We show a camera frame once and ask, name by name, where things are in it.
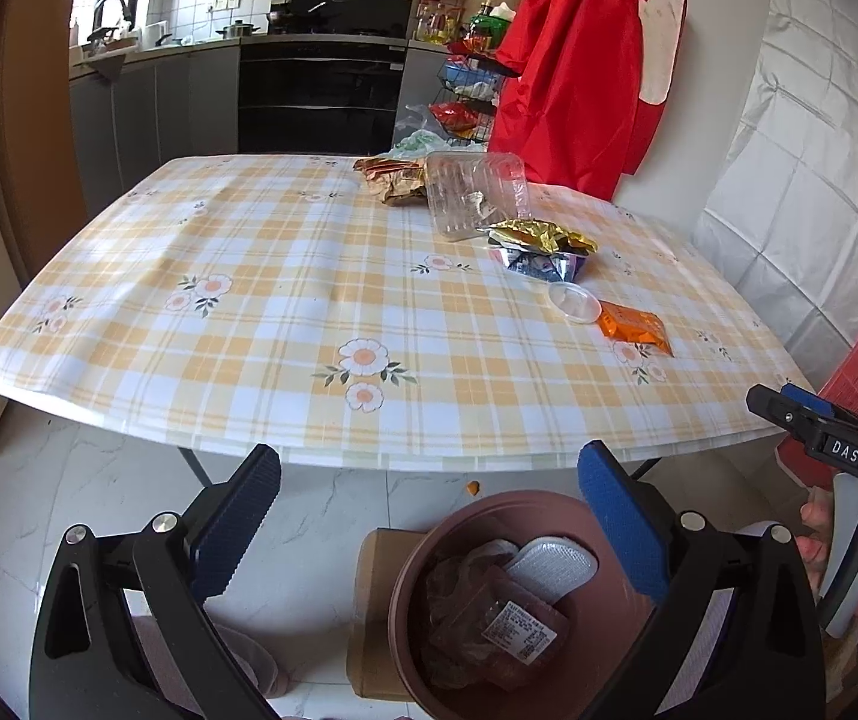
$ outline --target orange snack package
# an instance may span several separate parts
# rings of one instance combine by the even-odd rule
[[[666,328],[662,319],[648,311],[606,303],[600,300],[603,313],[599,316],[599,326],[605,336],[616,341],[628,343],[651,343],[672,357],[672,347],[666,338]]]

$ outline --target white oven mitt patch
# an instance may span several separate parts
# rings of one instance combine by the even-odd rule
[[[642,84],[639,100],[662,105],[669,95],[685,0],[639,0],[642,22]]]

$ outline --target screw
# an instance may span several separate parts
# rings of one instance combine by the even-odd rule
[[[679,520],[687,531],[701,531],[706,526],[706,518],[699,512],[683,512]]]
[[[781,544],[788,544],[792,541],[792,533],[789,533],[789,529],[785,525],[773,525],[769,533]]]
[[[179,522],[176,514],[163,512],[163,514],[155,516],[155,519],[152,521],[152,529],[157,533],[168,533],[172,528],[176,527],[176,522]]]
[[[77,544],[85,538],[85,525],[73,525],[66,531],[66,543]]]

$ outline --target tablecloth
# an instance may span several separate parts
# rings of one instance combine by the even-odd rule
[[[745,406],[805,386],[690,245],[576,191],[536,215],[594,238],[579,281],[657,313],[674,356],[574,324],[485,239],[445,242],[351,158],[190,157],[63,248],[0,320],[0,394],[172,445],[399,469],[571,466],[773,432]]]

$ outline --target wire rack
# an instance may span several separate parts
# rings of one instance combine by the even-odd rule
[[[453,145],[488,143],[499,93],[515,74],[483,55],[450,55],[437,76],[442,88],[429,110]]]

